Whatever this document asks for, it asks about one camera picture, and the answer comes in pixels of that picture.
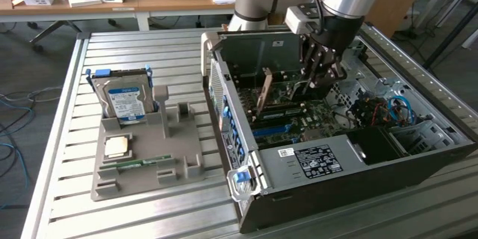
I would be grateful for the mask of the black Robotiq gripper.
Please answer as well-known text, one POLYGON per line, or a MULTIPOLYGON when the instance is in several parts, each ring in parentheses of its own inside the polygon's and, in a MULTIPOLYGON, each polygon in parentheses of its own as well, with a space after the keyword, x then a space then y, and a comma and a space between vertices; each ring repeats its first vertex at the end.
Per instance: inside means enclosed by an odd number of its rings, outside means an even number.
POLYGON ((324 31, 321 34, 312 35, 313 41, 342 54, 354 41, 365 18, 365 16, 358 18, 345 18, 336 15, 326 16, 324 31))

